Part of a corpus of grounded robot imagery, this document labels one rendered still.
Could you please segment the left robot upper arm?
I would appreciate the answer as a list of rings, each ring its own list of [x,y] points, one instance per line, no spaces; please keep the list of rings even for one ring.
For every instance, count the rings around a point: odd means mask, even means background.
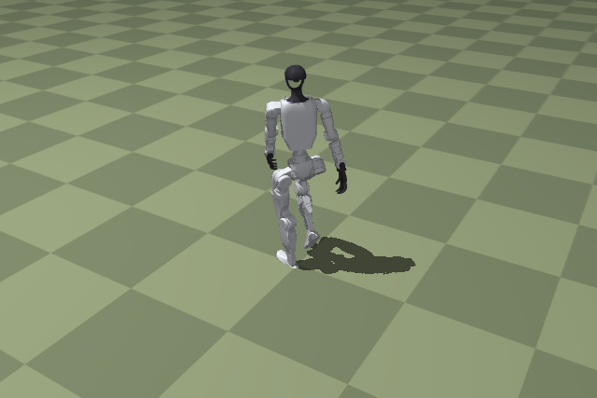
[[[266,104],[265,120],[269,138],[278,135],[278,127],[276,125],[280,109],[281,102],[268,102]]]

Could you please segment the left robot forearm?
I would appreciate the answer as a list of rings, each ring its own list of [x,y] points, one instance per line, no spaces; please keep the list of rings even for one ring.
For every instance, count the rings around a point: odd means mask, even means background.
[[[267,156],[269,153],[274,154],[275,149],[275,141],[276,137],[269,138],[267,127],[265,127],[265,155]]]

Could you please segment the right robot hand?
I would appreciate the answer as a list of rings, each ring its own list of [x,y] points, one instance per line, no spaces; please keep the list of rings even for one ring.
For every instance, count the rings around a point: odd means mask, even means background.
[[[336,185],[340,182],[340,187],[338,190],[336,190],[336,192],[338,192],[337,194],[341,194],[344,193],[347,190],[347,177],[346,177],[346,168],[345,168],[345,163],[341,162],[340,163],[340,169],[337,168],[337,172],[339,172],[339,179],[336,182]]]

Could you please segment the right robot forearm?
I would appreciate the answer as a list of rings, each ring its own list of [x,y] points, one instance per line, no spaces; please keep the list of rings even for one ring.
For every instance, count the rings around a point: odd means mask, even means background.
[[[335,129],[334,129],[334,131],[336,133],[337,140],[331,141],[331,143],[329,143],[329,147],[331,148],[332,156],[335,160],[335,167],[340,169],[340,163],[344,162],[345,167],[346,167],[346,162],[343,159],[343,153],[342,153],[342,150],[340,147],[339,135]]]

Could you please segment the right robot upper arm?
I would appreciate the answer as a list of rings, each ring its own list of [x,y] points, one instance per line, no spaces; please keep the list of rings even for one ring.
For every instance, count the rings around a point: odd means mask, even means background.
[[[317,105],[317,110],[321,112],[320,118],[322,119],[323,125],[326,129],[324,135],[326,141],[333,141],[337,139],[334,131],[334,121],[330,110],[330,105],[325,99],[314,99]]]

